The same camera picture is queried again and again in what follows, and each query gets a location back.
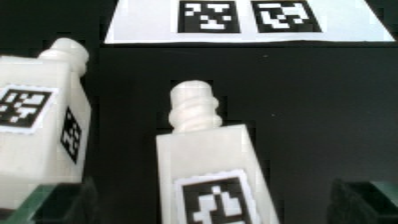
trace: white paper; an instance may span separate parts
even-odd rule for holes
[[[307,0],[322,32],[259,33],[251,0],[235,0],[240,33],[178,33],[181,0],[119,0],[105,43],[394,41],[364,0]]]

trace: threaded nozzle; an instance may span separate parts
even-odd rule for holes
[[[219,101],[206,82],[187,81],[178,84],[171,91],[171,103],[169,122],[174,127],[174,133],[220,126],[222,119],[215,113]]]

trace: black and white square pattern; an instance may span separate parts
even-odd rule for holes
[[[259,224],[243,170],[206,174],[174,183],[181,224]]]
[[[32,133],[57,89],[7,85],[0,93],[0,131]]]
[[[322,32],[306,1],[252,1],[259,33]]]
[[[179,33],[240,33],[233,1],[179,2]]]
[[[66,152],[71,156],[71,160],[75,163],[78,160],[80,141],[82,141],[82,128],[71,113],[71,109],[68,107],[64,128],[62,128],[62,134],[60,134],[60,144],[66,148]]]

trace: white plastic part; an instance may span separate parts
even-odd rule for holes
[[[215,108],[211,87],[206,82],[187,81],[171,91],[172,111],[169,116],[174,133],[217,128],[222,124]]]
[[[211,98],[210,86],[199,81],[181,83],[171,98],[172,108],[179,108],[187,99]],[[176,117],[201,120],[199,115],[210,116],[210,105],[215,108],[217,104],[194,105],[208,107],[195,108],[206,113],[185,116],[179,111],[183,115]],[[174,127],[179,127],[190,119],[176,120],[171,119]],[[217,128],[206,123],[201,129],[192,129],[188,125],[185,127],[179,133],[156,136],[163,224],[194,221],[204,224],[279,224],[245,126]],[[226,220],[235,218],[233,221],[215,222],[215,216],[219,221],[220,216],[226,216]]]
[[[0,58],[0,208],[18,208],[39,184],[82,181],[89,55],[75,43],[59,39],[37,59]]]
[[[68,62],[71,65],[71,71],[80,77],[83,76],[89,52],[75,40],[59,38],[52,48],[43,51],[39,58]]]

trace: black table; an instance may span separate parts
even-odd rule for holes
[[[393,32],[398,4],[371,1]],[[281,223],[325,223],[334,178],[398,183],[398,44],[105,46],[115,2],[0,0],[0,53],[37,56],[57,37],[89,52],[85,175],[103,223],[160,223],[155,136],[169,91],[211,83],[224,125],[245,123]]]

